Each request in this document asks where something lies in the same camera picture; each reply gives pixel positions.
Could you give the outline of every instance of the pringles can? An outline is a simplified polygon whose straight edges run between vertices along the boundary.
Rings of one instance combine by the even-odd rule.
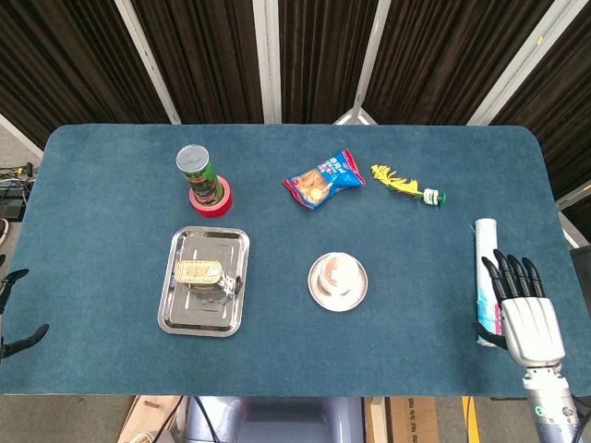
[[[210,154],[200,145],[186,145],[176,154],[176,166],[191,186],[195,200],[213,206],[223,199],[223,186],[210,162]]]

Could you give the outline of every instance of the white roll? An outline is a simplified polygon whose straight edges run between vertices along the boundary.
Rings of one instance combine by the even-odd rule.
[[[478,321],[488,332],[501,335],[501,309],[492,289],[488,271],[482,263],[482,257],[486,257],[497,265],[497,259],[492,252],[493,249],[497,249],[497,221],[494,219],[479,219],[476,220],[474,225],[476,226],[476,305]],[[478,336],[477,343],[483,346],[494,346],[494,344],[485,341],[480,336]]]

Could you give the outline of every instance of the metal tray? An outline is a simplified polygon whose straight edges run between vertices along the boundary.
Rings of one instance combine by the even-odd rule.
[[[177,231],[158,309],[160,327],[171,334],[234,334],[242,320],[249,244],[248,235],[239,229],[186,226]],[[218,260],[229,278],[240,281],[237,292],[199,291],[177,282],[175,266],[184,259]]]

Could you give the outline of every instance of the chip bag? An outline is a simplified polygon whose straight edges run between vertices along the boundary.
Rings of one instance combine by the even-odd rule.
[[[349,150],[341,150],[314,169],[283,180],[292,196],[309,210],[314,210],[341,189],[365,183]]]

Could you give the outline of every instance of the gray floor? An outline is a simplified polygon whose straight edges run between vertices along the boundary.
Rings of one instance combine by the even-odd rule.
[[[0,126],[0,166],[39,159]],[[11,224],[0,254],[7,261],[18,240],[20,225]],[[5,264],[0,274],[8,269]],[[0,443],[114,442],[127,409],[123,396],[0,396]],[[437,399],[440,442],[466,441],[462,402]],[[476,399],[476,417],[483,443],[536,442],[536,431],[526,401]],[[591,428],[585,432],[591,438]]]

